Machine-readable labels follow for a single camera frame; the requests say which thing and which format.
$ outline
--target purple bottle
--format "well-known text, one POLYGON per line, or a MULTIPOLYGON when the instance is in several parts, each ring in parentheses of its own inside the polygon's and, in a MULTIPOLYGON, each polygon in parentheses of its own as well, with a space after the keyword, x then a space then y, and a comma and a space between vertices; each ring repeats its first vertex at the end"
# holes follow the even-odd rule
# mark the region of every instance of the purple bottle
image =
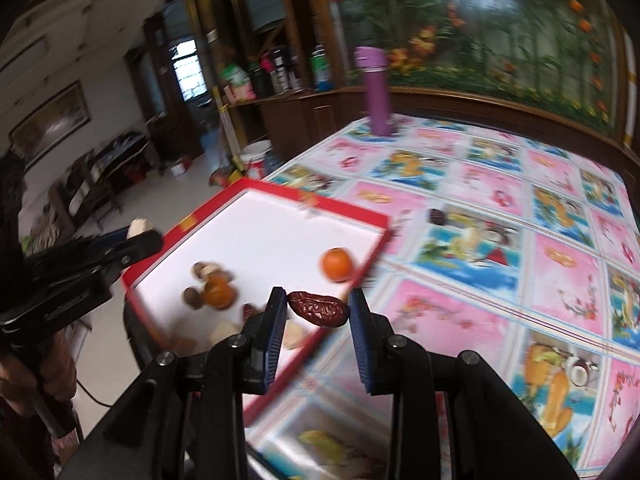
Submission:
POLYGON ((367 89, 371 131, 376 136, 390 137, 394 130, 394 122, 391 118, 389 88, 386 84, 386 53, 381 48, 357 46, 353 56, 356 66, 362 70, 364 86, 367 89))

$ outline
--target patterned tablecloth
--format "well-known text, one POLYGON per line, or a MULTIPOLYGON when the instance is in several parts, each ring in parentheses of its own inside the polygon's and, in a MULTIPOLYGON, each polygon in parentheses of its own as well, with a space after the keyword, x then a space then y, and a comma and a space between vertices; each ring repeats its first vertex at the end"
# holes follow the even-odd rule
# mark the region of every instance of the patterned tablecloth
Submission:
MULTIPOLYGON (((356 121, 268 180, 389 215, 394 236, 364 284, 372 310, 427 350, 478 351, 596 476, 640 412, 639 237, 622 180, 511 134, 396 120, 393 137, 356 121)), ((361 386, 347 326, 247 436, 288 476, 381 478, 390 410, 361 386)))

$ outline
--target white bucket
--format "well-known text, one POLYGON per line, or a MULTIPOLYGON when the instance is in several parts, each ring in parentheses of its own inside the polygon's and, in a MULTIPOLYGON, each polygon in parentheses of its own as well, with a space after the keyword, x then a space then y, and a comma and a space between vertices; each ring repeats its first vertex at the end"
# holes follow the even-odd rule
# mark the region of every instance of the white bucket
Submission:
POLYGON ((254 180, 264 178, 264 155, 271 149, 270 140, 252 142, 240 152, 240 160, 246 168, 246 176, 254 180))

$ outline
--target window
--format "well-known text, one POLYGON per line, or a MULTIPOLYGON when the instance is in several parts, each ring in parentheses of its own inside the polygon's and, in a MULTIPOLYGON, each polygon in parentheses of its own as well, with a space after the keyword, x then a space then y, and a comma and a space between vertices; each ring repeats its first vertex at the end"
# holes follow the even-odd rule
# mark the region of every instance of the window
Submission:
POLYGON ((172 61, 175 75, 180 84, 182 97, 185 101, 204 94, 207 86, 204 84, 202 69, 196 54, 195 40, 183 41, 172 48, 172 61))

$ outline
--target framed picture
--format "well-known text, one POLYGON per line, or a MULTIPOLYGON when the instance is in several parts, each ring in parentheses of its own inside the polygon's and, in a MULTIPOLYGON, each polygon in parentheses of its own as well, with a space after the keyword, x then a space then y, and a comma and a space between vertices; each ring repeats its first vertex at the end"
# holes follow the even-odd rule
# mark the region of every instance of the framed picture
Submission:
POLYGON ((90 120, 82 87, 76 81, 31 112, 9 138, 16 151, 24 154, 29 169, 90 120))

